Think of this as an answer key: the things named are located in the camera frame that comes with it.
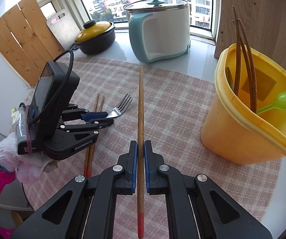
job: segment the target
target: pink plaid cloth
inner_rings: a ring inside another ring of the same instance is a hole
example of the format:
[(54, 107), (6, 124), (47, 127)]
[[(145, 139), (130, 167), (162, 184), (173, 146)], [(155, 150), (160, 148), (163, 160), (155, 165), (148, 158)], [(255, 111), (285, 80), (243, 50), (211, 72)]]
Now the pink plaid cloth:
[[(73, 70), (80, 84), (72, 103), (92, 110), (97, 93), (105, 96), (104, 111), (110, 111), (130, 93), (134, 99), (124, 115), (111, 127), (100, 130), (92, 175), (115, 165), (119, 155), (137, 140), (139, 65), (127, 62), (76, 58)], [(200, 130), (215, 95), (212, 83), (144, 66), (145, 140), (165, 163), (182, 174), (208, 175), (249, 213), (261, 220), (278, 179), (281, 161), (240, 166), (206, 149)], [(83, 173), (84, 151), (63, 160), (58, 169), (44, 173), (40, 181), (25, 185), (25, 193), (36, 210), (74, 176)], [(145, 195), (145, 238), (168, 238), (165, 196)], [(137, 238), (137, 196), (118, 196), (114, 238)]]

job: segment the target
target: fork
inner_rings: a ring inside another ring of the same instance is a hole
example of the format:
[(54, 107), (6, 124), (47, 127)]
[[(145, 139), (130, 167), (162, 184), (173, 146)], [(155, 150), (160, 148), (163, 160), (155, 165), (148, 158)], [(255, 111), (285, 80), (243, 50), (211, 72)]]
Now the fork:
[(129, 107), (131, 102), (133, 101), (132, 96), (130, 96), (128, 93), (124, 96), (124, 98), (121, 100), (119, 105), (117, 105), (111, 112), (108, 114), (107, 118), (116, 118), (120, 115), (122, 115), (126, 109)]

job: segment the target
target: yellow bucket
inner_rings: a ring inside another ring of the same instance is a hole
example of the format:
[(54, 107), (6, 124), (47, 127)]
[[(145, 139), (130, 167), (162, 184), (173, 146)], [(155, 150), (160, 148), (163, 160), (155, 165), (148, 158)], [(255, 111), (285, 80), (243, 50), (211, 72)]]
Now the yellow bucket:
[[(286, 71), (251, 49), (257, 77), (257, 108), (286, 92)], [(238, 97), (230, 88), (225, 67), (235, 76), (236, 45), (225, 49), (215, 70), (216, 95), (201, 130), (209, 150), (236, 164), (255, 164), (286, 156), (286, 110), (271, 109), (259, 116), (250, 109), (249, 85), (243, 56)]]

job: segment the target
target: spoon handle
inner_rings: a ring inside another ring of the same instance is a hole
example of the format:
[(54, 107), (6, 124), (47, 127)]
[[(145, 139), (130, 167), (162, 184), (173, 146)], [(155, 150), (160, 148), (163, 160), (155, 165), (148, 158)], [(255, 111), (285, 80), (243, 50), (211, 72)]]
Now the spoon handle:
[(257, 110), (256, 114), (257, 114), (257, 115), (258, 115), (258, 114), (261, 114), (261, 113), (263, 113), (263, 112), (269, 111), (269, 110), (272, 109), (272, 108), (273, 108), (273, 105), (270, 104), (270, 105), (268, 105), (268, 106), (266, 106), (266, 107), (263, 107), (263, 108)]

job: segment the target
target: white glove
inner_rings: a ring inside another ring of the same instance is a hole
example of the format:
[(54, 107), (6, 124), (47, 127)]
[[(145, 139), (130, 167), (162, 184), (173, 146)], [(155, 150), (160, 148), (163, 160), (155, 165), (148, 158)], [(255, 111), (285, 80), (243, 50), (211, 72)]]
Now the white glove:
[(57, 167), (57, 161), (42, 153), (19, 156), (14, 132), (0, 142), (0, 169), (6, 172), (18, 169), (16, 178), (22, 183), (33, 184), (41, 178), (42, 172), (50, 172)]

